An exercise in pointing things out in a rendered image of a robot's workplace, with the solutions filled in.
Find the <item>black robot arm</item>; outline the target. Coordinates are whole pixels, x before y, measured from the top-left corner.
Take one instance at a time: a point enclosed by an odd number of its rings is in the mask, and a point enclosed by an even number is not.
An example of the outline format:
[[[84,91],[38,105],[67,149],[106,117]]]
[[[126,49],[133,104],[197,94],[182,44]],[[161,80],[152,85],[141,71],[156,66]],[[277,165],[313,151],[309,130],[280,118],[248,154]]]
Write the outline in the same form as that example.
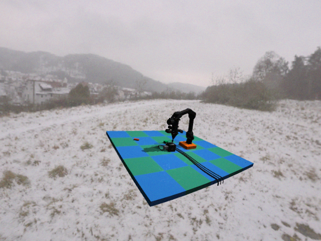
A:
[[[186,132],[186,138],[187,138],[186,143],[192,144],[192,140],[194,139],[192,130],[193,130],[194,118],[196,117],[196,112],[194,112],[190,108],[187,108],[182,111],[176,111],[176,112],[174,112],[172,117],[167,120],[167,124],[168,125],[179,125],[180,118],[187,113],[188,113],[188,117],[189,117],[189,127],[188,127],[188,131]]]

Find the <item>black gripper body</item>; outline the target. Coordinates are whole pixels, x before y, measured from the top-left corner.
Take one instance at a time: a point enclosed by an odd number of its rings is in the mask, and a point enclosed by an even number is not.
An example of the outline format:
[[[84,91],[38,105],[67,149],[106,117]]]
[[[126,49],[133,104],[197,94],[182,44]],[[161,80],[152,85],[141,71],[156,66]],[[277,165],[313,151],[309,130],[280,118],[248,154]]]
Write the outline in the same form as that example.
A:
[[[180,133],[183,133],[183,130],[181,130],[181,129],[178,129],[178,125],[172,125],[173,127],[172,127],[172,129],[170,130],[170,129],[166,129],[165,130],[165,132],[167,132],[167,133],[172,133],[172,134],[174,134],[174,132],[175,133],[178,133],[178,132],[180,132]]]

